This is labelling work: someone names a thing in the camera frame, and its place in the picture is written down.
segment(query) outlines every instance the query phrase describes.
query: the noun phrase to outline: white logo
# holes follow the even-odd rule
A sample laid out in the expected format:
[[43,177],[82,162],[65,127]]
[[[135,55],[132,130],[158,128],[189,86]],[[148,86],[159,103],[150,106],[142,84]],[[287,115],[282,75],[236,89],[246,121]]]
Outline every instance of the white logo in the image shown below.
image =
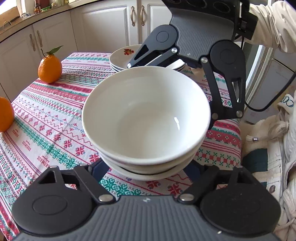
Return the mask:
[[151,199],[150,198],[145,198],[145,199],[143,199],[143,202],[150,202],[151,201]]

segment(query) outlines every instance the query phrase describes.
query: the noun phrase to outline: cabinet handle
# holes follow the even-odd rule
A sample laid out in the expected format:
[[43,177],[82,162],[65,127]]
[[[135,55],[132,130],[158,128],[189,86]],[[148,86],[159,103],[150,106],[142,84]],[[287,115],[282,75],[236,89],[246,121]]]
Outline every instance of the cabinet handle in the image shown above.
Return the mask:
[[141,13],[140,13],[140,18],[141,18],[141,24],[142,24],[142,26],[145,25],[144,19],[143,19],[143,12],[144,12],[144,6],[142,5],[141,6]]
[[32,44],[33,44],[33,50],[36,51],[35,49],[35,43],[34,43],[34,40],[33,40],[33,36],[30,34],[30,38],[31,38],[31,41],[32,41]]
[[135,22],[133,21],[133,12],[134,11],[135,11],[135,7],[131,6],[131,24],[133,27],[136,25]]
[[38,37],[39,37],[39,41],[40,41],[40,47],[42,48],[42,38],[40,36],[40,33],[39,33],[39,30],[37,30],[37,34],[38,34]]

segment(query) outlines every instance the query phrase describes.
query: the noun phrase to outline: stack of plates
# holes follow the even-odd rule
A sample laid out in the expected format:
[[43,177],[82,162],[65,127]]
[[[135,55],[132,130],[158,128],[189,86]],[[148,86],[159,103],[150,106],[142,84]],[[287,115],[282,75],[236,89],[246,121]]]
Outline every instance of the stack of plates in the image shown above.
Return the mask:
[[[110,67],[115,72],[119,72],[121,70],[127,69],[127,64],[129,63],[130,59],[133,55],[138,51],[141,44],[127,46],[121,49],[116,50],[110,56]],[[185,67],[185,63],[178,59],[174,63],[167,66],[169,69],[173,69],[176,71],[181,71]]]
[[113,170],[136,180],[159,180],[192,161],[210,124],[210,107],[189,77],[142,66],[102,81],[84,104],[82,124]]

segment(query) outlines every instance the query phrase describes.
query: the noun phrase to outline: window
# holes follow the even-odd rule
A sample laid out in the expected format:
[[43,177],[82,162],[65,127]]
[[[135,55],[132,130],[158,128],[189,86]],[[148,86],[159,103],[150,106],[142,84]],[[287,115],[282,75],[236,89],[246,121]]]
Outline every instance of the window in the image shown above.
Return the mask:
[[17,0],[6,0],[0,5],[0,14],[8,11],[9,9],[16,7]]

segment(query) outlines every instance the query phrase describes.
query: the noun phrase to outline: table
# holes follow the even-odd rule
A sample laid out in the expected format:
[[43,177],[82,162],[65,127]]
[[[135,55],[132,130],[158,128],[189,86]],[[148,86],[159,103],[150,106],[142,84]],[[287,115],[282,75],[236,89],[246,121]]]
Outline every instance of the table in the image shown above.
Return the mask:
[[[99,154],[87,139],[81,123],[84,102],[102,80],[114,74],[107,53],[73,53],[62,61],[59,81],[45,84],[37,79],[13,101],[15,121],[0,134],[0,229],[11,240],[18,229],[11,217],[17,197],[49,166],[71,169],[90,164]],[[198,82],[208,100],[205,78],[197,80],[189,67],[182,73]],[[223,104],[230,106],[225,80],[216,74]],[[221,169],[240,164],[241,139],[237,120],[216,121],[196,153],[200,164]],[[109,170],[100,181],[116,197],[120,195],[179,195],[190,186],[184,171],[158,181],[137,181]]]

